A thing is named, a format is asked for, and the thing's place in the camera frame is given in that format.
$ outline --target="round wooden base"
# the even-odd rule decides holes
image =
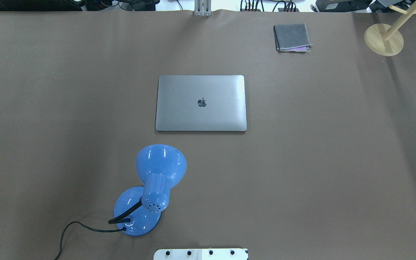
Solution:
[[[404,38],[399,31],[396,31],[388,40],[383,40],[383,35],[391,25],[377,23],[365,30],[365,44],[376,54],[382,56],[394,56],[401,52],[404,47]]]

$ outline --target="lamp base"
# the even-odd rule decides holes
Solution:
[[[137,186],[128,189],[123,192],[113,209],[113,217],[117,217],[134,204],[136,204],[142,193],[144,192],[144,187]],[[122,229],[126,227],[126,231],[123,231],[127,235],[144,235],[150,232],[160,221],[161,212],[152,213],[146,210],[144,207],[139,207],[132,214],[128,215],[127,218],[130,218],[131,221],[128,223],[118,223],[117,227]]]
[[[394,56],[402,51],[404,38],[396,31],[388,40],[383,40],[383,35],[391,28],[391,25],[377,23],[365,30],[364,40],[367,46],[381,56]]]

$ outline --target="blue desk lamp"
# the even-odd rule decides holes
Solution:
[[[116,224],[128,235],[144,235],[158,224],[161,212],[170,202],[170,190],[184,177],[187,161],[176,148],[153,144],[142,149],[136,157],[136,169],[144,186],[123,192],[113,210]]]

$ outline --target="cable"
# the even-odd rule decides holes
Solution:
[[[59,249],[59,253],[58,253],[58,255],[56,256],[56,259],[55,259],[55,260],[58,260],[58,259],[59,259],[59,256],[62,254],[62,241],[63,241],[63,236],[64,236],[64,234],[65,234],[66,229],[68,229],[68,227],[69,227],[70,225],[74,224],[74,223],[78,223],[78,224],[82,225],[83,227],[85,227],[85,228],[87,228],[87,229],[89,229],[89,230],[91,230],[91,231],[95,231],[95,232],[112,233],[112,232],[126,231],[126,227],[123,227],[122,229],[114,229],[114,230],[93,229],[92,227],[88,227],[88,226],[84,225],[83,223],[81,223],[81,222],[79,222],[79,221],[72,221],[72,222],[70,222],[70,223],[69,223],[69,224],[68,224],[68,225],[64,228],[64,231],[62,232],[62,236],[61,236],[61,247],[60,247],[60,249]]]
[[[290,8],[290,6],[292,5],[292,0],[290,0],[290,2],[289,2],[289,4],[287,5],[287,7],[285,7],[285,9],[283,10],[284,12],[288,12],[289,11],[289,8]]]
[[[102,2],[102,0],[100,0],[100,3],[102,4],[102,5],[104,5],[104,6],[106,6],[106,7],[116,7],[120,2],[117,2],[117,4],[116,5],[106,5],[106,4],[104,4],[104,2]]]
[[[126,9],[124,9],[121,5],[120,5],[120,3],[122,3],[122,2],[118,2],[118,7],[120,7],[121,9],[123,9],[123,10],[129,10],[129,6],[130,6],[130,4],[128,4],[127,5],[127,7],[126,7]]]
[[[176,0],[176,2],[178,2],[178,5],[179,5],[180,9],[181,9],[181,10],[184,10],[184,8],[182,8],[181,3],[179,3],[179,0]]]
[[[276,10],[276,7],[277,7],[277,5],[278,5],[279,3],[283,3],[283,8],[285,8],[285,7],[286,7],[286,5],[287,5],[287,2],[285,2],[285,1],[278,1],[278,2],[276,3],[276,5],[274,6],[274,8],[272,9],[272,11],[275,11],[275,10]]]
[[[289,4],[287,5],[286,12],[296,12],[296,4],[290,0]]]

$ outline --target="folded cloth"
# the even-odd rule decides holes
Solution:
[[[277,51],[309,52],[309,36],[304,23],[274,25]]]

